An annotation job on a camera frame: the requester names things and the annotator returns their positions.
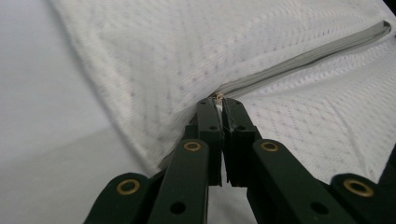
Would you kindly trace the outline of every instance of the gray zipper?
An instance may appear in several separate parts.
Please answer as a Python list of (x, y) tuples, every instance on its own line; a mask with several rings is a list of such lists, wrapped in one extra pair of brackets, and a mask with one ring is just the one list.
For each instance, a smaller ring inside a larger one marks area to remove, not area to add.
[(282, 77), (286, 77), (297, 70), (315, 65), (319, 61), (329, 58), (330, 56), (373, 43), (389, 32), (390, 24), (386, 21), (381, 21), (366, 30), (335, 40), (316, 49), (309, 50), (306, 53), (300, 54), (259, 73), (223, 84), (215, 91), (215, 94), (225, 95), (226, 97), (239, 96)]

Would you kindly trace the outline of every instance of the white fabric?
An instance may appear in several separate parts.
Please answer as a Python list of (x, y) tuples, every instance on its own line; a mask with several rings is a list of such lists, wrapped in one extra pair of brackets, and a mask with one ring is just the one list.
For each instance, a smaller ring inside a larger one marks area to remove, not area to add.
[[(380, 21), (396, 27), (383, 3), (372, 0), (53, 2), (131, 149), (152, 167), (181, 136), (195, 103), (219, 85)], [(285, 142), (318, 178), (328, 181), (347, 171), (376, 180), (394, 141), (394, 124), (371, 117), (393, 116), (395, 109), (384, 98), (394, 96), (387, 86), (393, 74), (373, 77), (382, 68), (374, 64), (387, 54), (394, 59), (394, 48), (388, 42), (338, 57), (277, 82), (282, 88), (276, 93), (263, 88), (243, 102), (262, 135)], [(364, 87), (363, 77), (376, 85)], [(359, 97), (375, 101), (358, 103)], [(264, 109), (268, 103), (273, 112)], [(371, 148), (378, 141), (384, 141), (375, 145), (381, 153)]]

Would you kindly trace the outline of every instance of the metal grommet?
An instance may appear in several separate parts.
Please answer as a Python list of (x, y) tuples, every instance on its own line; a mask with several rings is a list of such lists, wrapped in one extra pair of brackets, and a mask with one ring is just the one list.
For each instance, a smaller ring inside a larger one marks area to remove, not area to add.
[(272, 142), (263, 142), (260, 144), (260, 147), (266, 151), (278, 151), (279, 147)]
[(184, 149), (188, 151), (198, 151), (199, 149), (201, 149), (201, 144), (197, 142), (188, 142), (184, 144)]
[[(128, 190), (124, 190), (122, 187), (126, 184), (134, 184), (134, 187)], [(118, 185), (117, 185), (117, 192), (120, 195), (129, 195), (129, 194), (133, 194), (135, 192), (137, 192), (137, 190), (140, 188), (140, 183), (139, 181), (135, 180), (135, 179), (127, 179), (127, 180), (123, 180), (121, 181)]]
[(374, 195), (373, 189), (357, 179), (344, 180), (344, 187), (354, 194), (361, 197), (372, 197)]

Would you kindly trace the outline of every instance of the zipper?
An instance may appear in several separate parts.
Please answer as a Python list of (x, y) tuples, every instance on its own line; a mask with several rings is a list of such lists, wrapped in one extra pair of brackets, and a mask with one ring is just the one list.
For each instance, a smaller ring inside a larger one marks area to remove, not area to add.
[(283, 63), (279, 63), (256, 74), (223, 84), (212, 96), (214, 96), (219, 103), (219, 101), (221, 101), (220, 99), (225, 96), (237, 97), (248, 91), (253, 91), (298, 70), (313, 66), (323, 59), (371, 44), (390, 33), (390, 29), (391, 27), (388, 22), (381, 21), (366, 30), (309, 50), (306, 53), (288, 59)]

